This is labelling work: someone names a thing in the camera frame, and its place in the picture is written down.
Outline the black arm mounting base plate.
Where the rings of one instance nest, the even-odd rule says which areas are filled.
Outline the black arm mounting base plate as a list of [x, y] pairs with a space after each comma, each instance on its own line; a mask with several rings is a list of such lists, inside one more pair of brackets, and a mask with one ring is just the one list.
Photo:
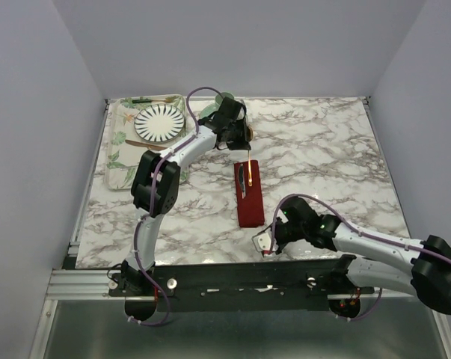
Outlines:
[[123, 264], [109, 294], [126, 299], [126, 311], [332, 311], [355, 318], [372, 287], [345, 276], [352, 256], [328, 260], [154, 266], [144, 277]]

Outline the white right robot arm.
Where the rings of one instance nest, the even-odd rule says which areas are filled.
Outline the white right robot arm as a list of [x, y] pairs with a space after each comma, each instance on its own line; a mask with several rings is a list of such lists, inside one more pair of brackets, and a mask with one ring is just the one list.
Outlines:
[[409, 239], [391, 236], [347, 221], [328, 204], [327, 215], [309, 205], [315, 198], [290, 194], [274, 211], [269, 252], [305, 240], [315, 248], [351, 254], [345, 267], [330, 274], [340, 293], [353, 287], [379, 287], [416, 296], [430, 309], [451, 315], [451, 246], [440, 236]]

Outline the silver butter knife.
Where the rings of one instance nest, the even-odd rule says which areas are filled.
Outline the silver butter knife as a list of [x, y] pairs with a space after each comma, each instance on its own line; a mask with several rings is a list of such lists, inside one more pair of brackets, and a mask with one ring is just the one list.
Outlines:
[[238, 168], [237, 178], [239, 183], [239, 188], [241, 190], [242, 199], [246, 197], [246, 182], [245, 182], [245, 168], [241, 163]]

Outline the gold spoon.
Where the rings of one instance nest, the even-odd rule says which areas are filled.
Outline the gold spoon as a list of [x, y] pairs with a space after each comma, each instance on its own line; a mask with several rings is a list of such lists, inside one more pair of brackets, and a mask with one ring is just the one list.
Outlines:
[[248, 131], [248, 185], [253, 185], [253, 176], [252, 176], [252, 166], [251, 166], [251, 141], [253, 139], [254, 133], [251, 127], [247, 127]]

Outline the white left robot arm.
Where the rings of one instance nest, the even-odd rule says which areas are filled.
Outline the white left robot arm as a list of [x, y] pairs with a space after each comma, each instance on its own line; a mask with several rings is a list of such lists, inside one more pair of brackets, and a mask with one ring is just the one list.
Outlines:
[[244, 103], [226, 97], [218, 110], [195, 121], [195, 129], [161, 153], [145, 152], [132, 184], [133, 204], [138, 210], [132, 248], [120, 267], [126, 287], [135, 295], [157, 287], [147, 273], [155, 265], [155, 247], [165, 215], [177, 201], [180, 175], [184, 167], [204, 153], [225, 144], [229, 150], [250, 150]]

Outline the dark red cloth napkin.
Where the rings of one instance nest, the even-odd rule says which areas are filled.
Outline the dark red cloth napkin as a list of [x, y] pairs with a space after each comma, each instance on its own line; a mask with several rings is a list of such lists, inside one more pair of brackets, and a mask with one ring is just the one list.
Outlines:
[[[237, 172], [240, 164], [245, 168], [246, 197], [242, 199]], [[265, 223], [263, 193], [260, 182], [260, 168], [257, 160], [251, 160], [253, 185], [248, 185], [248, 162], [234, 164], [234, 184], [236, 189], [237, 216], [241, 228], [255, 228]]]

